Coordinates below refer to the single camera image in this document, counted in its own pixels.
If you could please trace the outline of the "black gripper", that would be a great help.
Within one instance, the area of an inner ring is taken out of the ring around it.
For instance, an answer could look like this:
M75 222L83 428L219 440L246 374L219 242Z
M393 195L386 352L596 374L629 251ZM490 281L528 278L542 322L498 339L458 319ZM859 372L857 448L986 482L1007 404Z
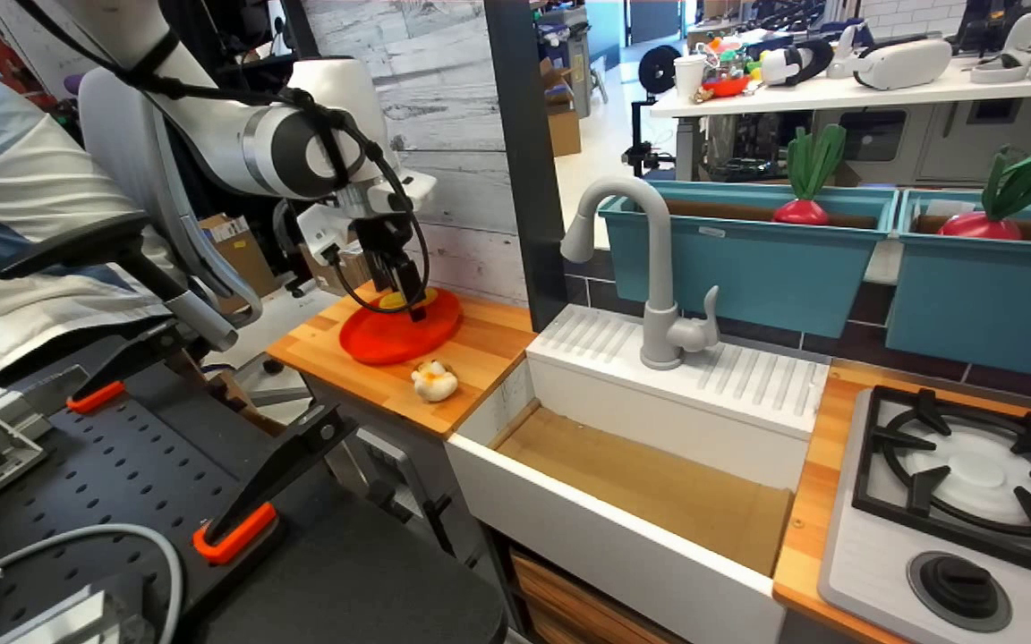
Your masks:
M406 292L406 311L411 322L428 319L428 281L411 256L406 253L406 242L411 238L411 226L406 216L380 216L380 218L357 218L350 234L362 242L362 253L369 261L369 275L380 296Z

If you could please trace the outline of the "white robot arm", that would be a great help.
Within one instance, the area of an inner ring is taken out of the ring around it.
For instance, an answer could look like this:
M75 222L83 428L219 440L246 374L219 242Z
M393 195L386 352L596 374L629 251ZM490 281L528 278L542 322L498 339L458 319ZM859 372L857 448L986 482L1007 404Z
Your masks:
M367 216L350 222L375 287L397 292L397 316L421 322L429 267L406 251L421 236L415 195L385 149L385 112L367 68L328 58L328 96L283 86L224 88L169 24L158 0L16 0L57 44L149 96L226 189L328 200L357 189Z

